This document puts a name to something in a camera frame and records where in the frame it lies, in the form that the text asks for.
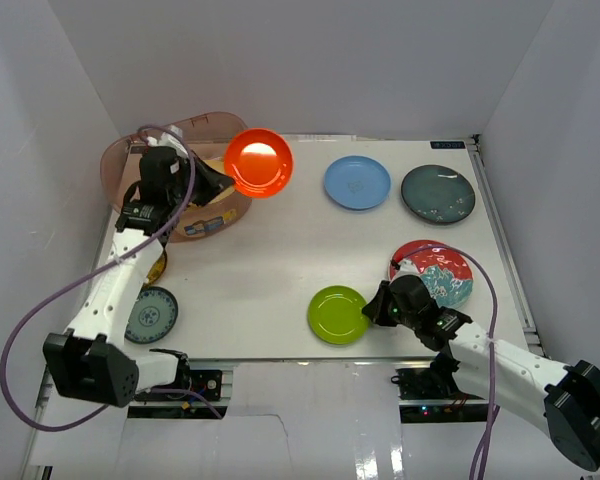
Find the lime green plastic plate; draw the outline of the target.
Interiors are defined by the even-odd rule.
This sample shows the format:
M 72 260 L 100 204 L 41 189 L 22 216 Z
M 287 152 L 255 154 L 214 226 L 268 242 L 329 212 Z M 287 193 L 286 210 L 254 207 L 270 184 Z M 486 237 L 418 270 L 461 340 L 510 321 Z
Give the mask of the lime green plastic plate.
M 312 332 L 331 345 L 350 345 L 367 332 L 370 320 L 362 313 L 367 304 L 356 290 L 343 286 L 328 286 L 310 300 L 307 320 Z

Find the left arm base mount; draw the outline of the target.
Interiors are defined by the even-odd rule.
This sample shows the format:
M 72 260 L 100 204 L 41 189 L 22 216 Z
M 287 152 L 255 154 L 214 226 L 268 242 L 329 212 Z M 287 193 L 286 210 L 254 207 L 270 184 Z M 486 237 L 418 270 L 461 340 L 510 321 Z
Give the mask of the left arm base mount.
M 188 388 L 194 395 L 141 394 L 130 404 L 127 417 L 145 420 L 220 420 L 232 396 L 231 369 L 192 368 Z

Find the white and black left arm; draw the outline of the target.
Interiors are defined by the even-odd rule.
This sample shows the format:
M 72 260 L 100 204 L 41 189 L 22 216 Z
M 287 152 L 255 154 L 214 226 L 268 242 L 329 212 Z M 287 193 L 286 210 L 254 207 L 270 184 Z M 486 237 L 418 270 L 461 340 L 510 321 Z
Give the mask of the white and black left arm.
M 94 282 L 65 332 L 49 334 L 43 345 L 56 390 L 66 398 L 124 407 L 152 388 L 179 399 L 191 387 L 184 353 L 152 349 L 129 356 L 123 351 L 125 332 L 146 277 L 178 222 L 179 208 L 205 206 L 234 181 L 168 146 L 146 149 L 139 172 L 123 196 L 110 269 Z

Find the beige plastic plate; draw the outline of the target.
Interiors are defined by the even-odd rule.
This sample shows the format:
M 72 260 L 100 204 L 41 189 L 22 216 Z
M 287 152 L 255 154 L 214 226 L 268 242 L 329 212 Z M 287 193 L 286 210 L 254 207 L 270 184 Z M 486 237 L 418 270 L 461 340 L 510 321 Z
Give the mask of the beige plastic plate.
M 203 160 L 198 175 L 200 176 L 198 189 L 200 206 L 211 204 L 234 190 L 235 181 L 226 174 L 222 158 Z

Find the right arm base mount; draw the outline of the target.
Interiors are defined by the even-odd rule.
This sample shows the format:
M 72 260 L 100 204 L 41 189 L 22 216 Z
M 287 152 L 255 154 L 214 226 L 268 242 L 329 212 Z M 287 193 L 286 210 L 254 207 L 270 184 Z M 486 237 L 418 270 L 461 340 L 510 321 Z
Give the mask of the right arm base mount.
M 401 368 L 391 377 L 399 395 L 399 414 L 406 424 L 484 423 L 487 401 L 457 389 L 431 368 Z

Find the orange plastic plate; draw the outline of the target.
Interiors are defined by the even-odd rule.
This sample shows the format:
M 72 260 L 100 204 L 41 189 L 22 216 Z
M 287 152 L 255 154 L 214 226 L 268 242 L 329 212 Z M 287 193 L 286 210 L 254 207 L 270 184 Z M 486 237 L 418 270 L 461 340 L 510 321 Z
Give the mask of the orange plastic plate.
M 223 165 L 239 193 L 250 198 L 269 198 L 280 193 L 291 180 L 294 159 L 281 135 L 269 129 L 251 128 L 229 142 Z

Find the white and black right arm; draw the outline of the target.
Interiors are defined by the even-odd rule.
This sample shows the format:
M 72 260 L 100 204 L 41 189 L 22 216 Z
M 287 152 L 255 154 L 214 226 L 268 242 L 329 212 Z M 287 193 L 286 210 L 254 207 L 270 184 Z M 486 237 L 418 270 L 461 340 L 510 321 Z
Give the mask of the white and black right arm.
M 375 325 L 410 329 L 436 352 L 431 384 L 439 396 L 463 392 L 492 401 L 546 434 L 576 466 L 600 468 L 596 366 L 584 360 L 571 366 L 492 340 L 468 315 L 439 306 L 414 275 L 381 282 L 362 312 Z

